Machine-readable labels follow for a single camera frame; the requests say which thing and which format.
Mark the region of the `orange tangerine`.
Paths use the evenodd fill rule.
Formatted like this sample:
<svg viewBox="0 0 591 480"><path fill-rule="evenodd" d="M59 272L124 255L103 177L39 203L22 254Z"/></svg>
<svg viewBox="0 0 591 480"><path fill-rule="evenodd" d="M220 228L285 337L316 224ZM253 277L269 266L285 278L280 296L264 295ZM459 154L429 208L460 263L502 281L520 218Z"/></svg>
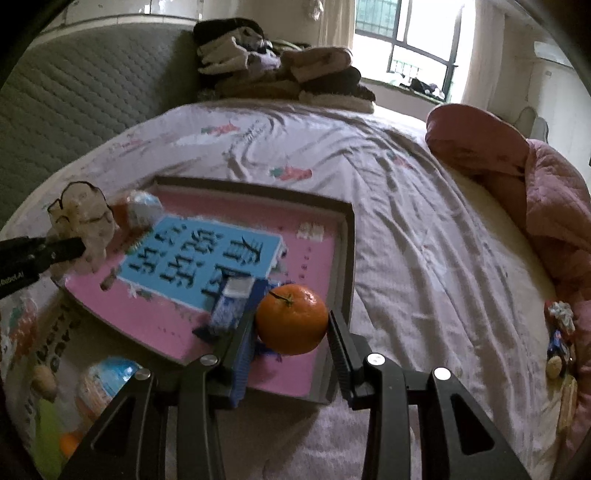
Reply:
<svg viewBox="0 0 591 480"><path fill-rule="evenodd" d="M329 309L313 290L284 284L270 290L256 307L259 339L280 355L315 350L328 330Z"/></svg>

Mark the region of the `orange white snack bag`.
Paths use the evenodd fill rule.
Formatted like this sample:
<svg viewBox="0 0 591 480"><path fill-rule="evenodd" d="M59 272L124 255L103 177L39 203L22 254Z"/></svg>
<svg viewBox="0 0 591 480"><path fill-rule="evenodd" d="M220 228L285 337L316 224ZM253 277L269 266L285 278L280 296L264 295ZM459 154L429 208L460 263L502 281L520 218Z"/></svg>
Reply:
<svg viewBox="0 0 591 480"><path fill-rule="evenodd" d="M122 357L107 357L93 363L79 376L75 402L82 415L91 422L118 394L125 383L141 366Z"/></svg>
<svg viewBox="0 0 591 480"><path fill-rule="evenodd" d="M124 229L146 230L163 216L164 208L153 194L143 190L130 190L116 197L110 207L116 223Z"/></svg>

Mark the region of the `blue book with characters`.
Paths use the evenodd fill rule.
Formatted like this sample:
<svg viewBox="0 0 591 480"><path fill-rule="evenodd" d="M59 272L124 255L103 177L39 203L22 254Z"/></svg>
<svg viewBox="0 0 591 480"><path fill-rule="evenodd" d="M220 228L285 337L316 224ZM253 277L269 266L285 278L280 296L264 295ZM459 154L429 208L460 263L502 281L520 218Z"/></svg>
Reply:
<svg viewBox="0 0 591 480"><path fill-rule="evenodd" d="M209 312L226 279L266 278L286 251L283 237L277 234L168 215L128 250L118 278Z"/></svg>

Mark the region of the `small toy figures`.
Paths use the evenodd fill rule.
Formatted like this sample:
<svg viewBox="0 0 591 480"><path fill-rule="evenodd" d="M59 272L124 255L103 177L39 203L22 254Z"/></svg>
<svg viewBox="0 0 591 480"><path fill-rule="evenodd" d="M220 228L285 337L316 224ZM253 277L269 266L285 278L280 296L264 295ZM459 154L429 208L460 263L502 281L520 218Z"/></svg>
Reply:
<svg viewBox="0 0 591 480"><path fill-rule="evenodd" d="M546 301L544 315L549 330L546 375L556 380L572 370L576 362L575 315L571 305L563 301Z"/></svg>

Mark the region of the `floral bed sheet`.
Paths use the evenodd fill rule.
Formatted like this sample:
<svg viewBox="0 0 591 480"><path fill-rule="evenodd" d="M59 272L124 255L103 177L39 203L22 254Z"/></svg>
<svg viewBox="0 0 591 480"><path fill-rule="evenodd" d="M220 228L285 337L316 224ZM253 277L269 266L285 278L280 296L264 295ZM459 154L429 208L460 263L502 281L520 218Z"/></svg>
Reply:
<svg viewBox="0 0 591 480"><path fill-rule="evenodd" d="M403 368L444 365L471 391L533 479L559 455L560 393L544 372L545 298L553 286L528 241L486 190L444 167L425 123L290 103L186 105L136 125L39 186L4 238L44 234L70 181L106 195L155 176L269 185L351 203L356 220L352 330ZM1 301L2 380L16 424L2 447L57 456L58 428L78 424L79 372L110 355L157 365L66 300L51 280ZM35 398L32 368L57 366L55 403ZM368 414L249 392L221 414L228 479L359 479Z"/></svg>

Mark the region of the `grey quilted headboard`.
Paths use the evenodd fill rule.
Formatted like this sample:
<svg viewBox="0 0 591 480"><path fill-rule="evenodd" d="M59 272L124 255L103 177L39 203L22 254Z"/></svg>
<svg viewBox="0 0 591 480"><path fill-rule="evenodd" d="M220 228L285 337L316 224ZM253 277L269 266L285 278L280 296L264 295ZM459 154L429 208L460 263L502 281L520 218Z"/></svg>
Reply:
<svg viewBox="0 0 591 480"><path fill-rule="evenodd" d="M42 182L197 94L191 28L122 24L37 45L1 88L1 219Z"/></svg>

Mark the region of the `blue snack packet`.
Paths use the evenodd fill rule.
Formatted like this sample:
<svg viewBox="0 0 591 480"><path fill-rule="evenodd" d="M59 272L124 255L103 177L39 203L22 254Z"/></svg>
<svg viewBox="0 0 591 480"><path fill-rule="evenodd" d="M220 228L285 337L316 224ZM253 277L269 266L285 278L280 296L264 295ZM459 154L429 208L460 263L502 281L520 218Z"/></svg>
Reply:
<svg viewBox="0 0 591 480"><path fill-rule="evenodd" d="M192 333L205 343L214 345L222 336L238 327L244 313L256 310L263 297L280 285L279 281L266 278L231 277L224 280L211 319Z"/></svg>

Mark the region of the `dark cardboard tray box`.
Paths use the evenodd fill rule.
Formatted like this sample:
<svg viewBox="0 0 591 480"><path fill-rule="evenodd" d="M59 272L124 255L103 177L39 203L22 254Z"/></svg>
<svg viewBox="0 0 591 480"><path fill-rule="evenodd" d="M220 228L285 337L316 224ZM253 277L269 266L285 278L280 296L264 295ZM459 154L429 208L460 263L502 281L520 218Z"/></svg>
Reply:
<svg viewBox="0 0 591 480"><path fill-rule="evenodd" d="M307 286L325 304L349 314L355 267L355 217L349 203L262 185L182 177L158 177L149 192L162 203L164 216L280 235L287 251L266 279ZM143 235L119 231L97 272L68 274L60 285L106 325L186 365L211 351L192 331L209 320L212 310L190 308L118 278L126 253Z"/></svg>

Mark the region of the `pink quilted blanket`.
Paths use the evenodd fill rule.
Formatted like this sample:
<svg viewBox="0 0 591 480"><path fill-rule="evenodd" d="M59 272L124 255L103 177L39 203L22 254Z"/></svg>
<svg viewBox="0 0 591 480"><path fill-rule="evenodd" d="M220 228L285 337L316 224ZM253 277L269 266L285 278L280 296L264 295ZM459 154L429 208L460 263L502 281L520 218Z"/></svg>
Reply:
<svg viewBox="0 0 591 480"><path fill-rule="evenodd" d="M525 138L469 105L435 108L426 142L433 155L482 185L526 236L575 315L578 398L566 447L590 429L590 193L578 170L548 144Z"/></svg>

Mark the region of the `pile of folded clothes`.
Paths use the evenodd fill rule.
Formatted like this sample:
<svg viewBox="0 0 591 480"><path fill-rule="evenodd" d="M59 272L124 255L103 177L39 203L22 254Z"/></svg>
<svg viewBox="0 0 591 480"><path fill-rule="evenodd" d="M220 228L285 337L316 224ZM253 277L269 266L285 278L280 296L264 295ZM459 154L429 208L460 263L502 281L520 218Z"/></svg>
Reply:
<svg viewBox="0 0 591 480"><path fill-rule="evenodd" d="M294 100L359 113L375 111L376 96L361 84L346 47L277 49L245 18L193 27L197 80L215 99Z"/></svg>

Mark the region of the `cream curtain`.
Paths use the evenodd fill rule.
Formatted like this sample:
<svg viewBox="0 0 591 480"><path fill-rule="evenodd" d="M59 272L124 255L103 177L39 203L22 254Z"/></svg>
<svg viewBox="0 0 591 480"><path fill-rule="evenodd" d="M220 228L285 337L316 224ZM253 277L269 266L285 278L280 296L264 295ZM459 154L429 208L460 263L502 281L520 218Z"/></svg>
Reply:
<svg viewBox="0 0 591 480"><path fill-rule="evenodd" d="M304 12L315 23L314 46L353 47L356 26L355 0L311 0Z"/></svg>

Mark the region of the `white air conditioner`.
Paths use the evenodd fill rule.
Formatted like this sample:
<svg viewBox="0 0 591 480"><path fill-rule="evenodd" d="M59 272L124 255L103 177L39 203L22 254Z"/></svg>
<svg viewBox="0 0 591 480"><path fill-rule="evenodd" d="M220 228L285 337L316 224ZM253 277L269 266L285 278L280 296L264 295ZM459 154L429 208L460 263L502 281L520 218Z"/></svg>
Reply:
<svg viewBox="0 0 591 480"><path fill-rule="evenodd" d="M573 69L572 63L557 45L536 40L533 47L537 58Z"/></svg>

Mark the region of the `window with dark frame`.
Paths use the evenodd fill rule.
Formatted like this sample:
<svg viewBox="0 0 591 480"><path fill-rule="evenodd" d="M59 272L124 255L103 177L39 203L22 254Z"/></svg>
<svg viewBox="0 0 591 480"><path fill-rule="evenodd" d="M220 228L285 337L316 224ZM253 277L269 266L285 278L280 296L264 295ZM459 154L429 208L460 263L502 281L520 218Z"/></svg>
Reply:
<svg viewBox="0 0 591 480"><path fill-rule="evenodd" d="M457 69L464 3L442 0L356 2L353 59L363 78L449 98Z"/></svg>

